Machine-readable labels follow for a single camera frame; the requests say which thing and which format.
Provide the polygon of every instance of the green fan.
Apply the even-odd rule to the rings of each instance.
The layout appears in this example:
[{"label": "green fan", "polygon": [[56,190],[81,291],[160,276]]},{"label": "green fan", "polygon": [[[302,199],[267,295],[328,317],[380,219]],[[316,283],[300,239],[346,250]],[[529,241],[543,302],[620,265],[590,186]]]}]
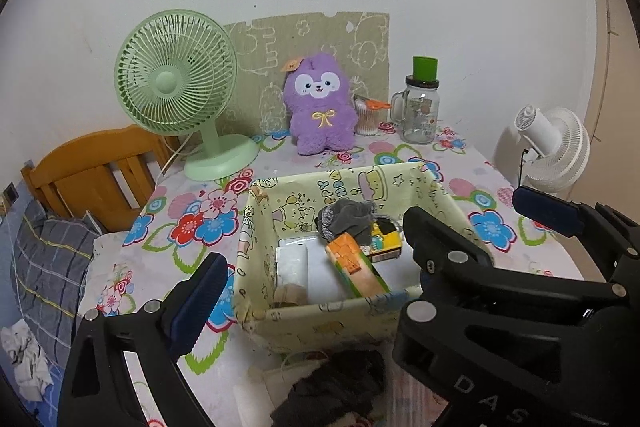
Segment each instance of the green fan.
[{"label": "green fan", "polygon": [[236,84],[236,53],[225,31],[207,16],[167,10],[140,23],[118,54],[115,87],[139,126],[177,136],[199,130],[202,150],[187,157],[184,173],[197,181],[238,172],[258,154],[238,134],[218,136],[216,118]]}]

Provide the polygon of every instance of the black lid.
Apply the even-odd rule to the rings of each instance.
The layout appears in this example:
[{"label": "black lid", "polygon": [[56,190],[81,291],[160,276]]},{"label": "black lid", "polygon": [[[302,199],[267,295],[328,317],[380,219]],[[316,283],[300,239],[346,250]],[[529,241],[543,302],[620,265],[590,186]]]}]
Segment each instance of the black lid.
[{"label": "black lid", "polygon": [[414,80],[414,76],[412,74],[407,76],[405,82],[407,86],[421,87],[422,89],[438,89],[440,86],[439,80],[431,80],[429,82],[425,82],[424,80]]}]

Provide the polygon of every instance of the purple plush toy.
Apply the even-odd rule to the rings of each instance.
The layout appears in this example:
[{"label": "purple plush toy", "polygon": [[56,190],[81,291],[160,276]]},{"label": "purple plush toy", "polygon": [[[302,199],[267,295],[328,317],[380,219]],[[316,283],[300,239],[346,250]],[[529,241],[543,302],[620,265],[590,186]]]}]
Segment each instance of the purple plush toy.
[{"label": "purple plush toy", "polygon": [[331,55],[303,59],[287,77],[284,101],[292,112],[290,132],[298,138],[298,154],[353,149],[358,115],[351,105],[349,79]]}]

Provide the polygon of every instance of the fan stand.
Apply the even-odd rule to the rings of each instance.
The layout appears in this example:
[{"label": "fan stand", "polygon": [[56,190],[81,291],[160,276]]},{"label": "fan stand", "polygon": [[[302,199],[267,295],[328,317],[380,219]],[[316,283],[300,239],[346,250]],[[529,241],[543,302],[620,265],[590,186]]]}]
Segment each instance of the fan stand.
[{"label": "fan stand", "polygon": [[187,156],[184,175],[190,180],[207,182],[226,178],[241,171],[258,155],[259,147],[251,138],[240,134],[218,136],[216,122],[203,124],[202,150]]}]

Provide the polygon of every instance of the yellow bow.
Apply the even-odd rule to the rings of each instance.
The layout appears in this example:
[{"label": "yellow bow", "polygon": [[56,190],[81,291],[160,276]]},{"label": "yellow bow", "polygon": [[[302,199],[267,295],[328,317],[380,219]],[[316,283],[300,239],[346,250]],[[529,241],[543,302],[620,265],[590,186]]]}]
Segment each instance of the yellow bow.
[{"label": "yellow bow", "polygon": [[329,109],[327,112],[316,111],[311,115],[311,118],[313,118],[314,120],[320,120],[320,125],[318,126],[318,129],[320,129],[325,124],[330,127],[334,126],[334,124],[329,121],[329,119],[333,118],[334,116],[335,111],[333,109]]}]

